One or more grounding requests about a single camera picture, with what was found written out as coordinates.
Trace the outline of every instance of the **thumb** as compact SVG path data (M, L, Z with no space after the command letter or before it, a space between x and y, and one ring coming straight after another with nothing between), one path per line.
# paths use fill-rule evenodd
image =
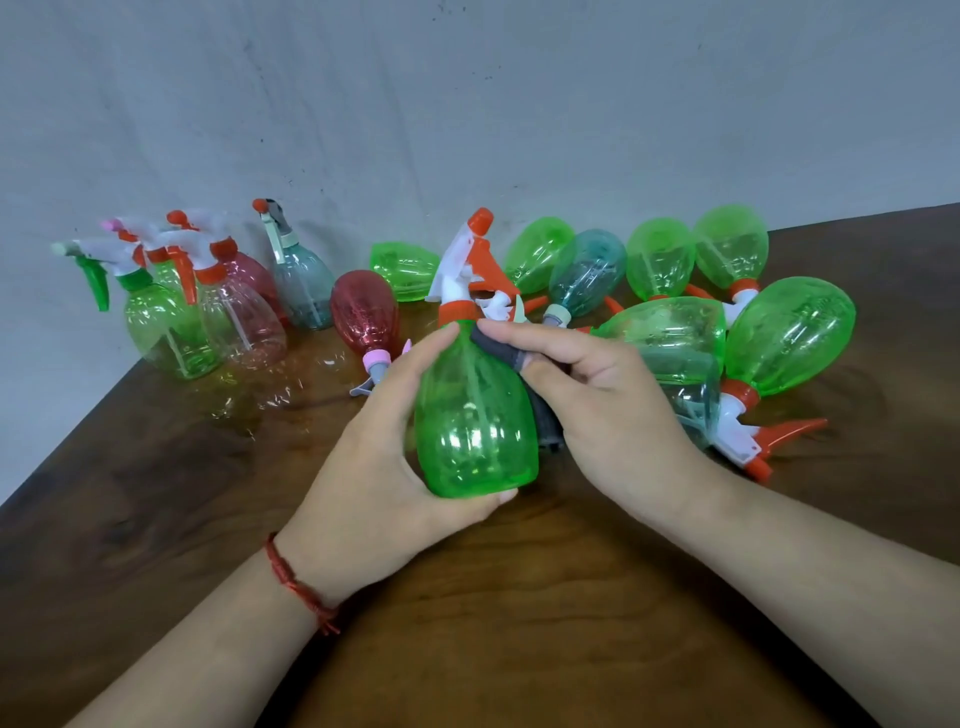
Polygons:
M564 420L574 416L576 401L579 400L587 388L585 384L564 374L556 364L543 354L527 354L527 361L520 370L520 376L533 390L546 400L550 408Z
M437 498L436 507L441 512L447 534L451 534L485 521L493 511L515 496L516 488L471 498Z

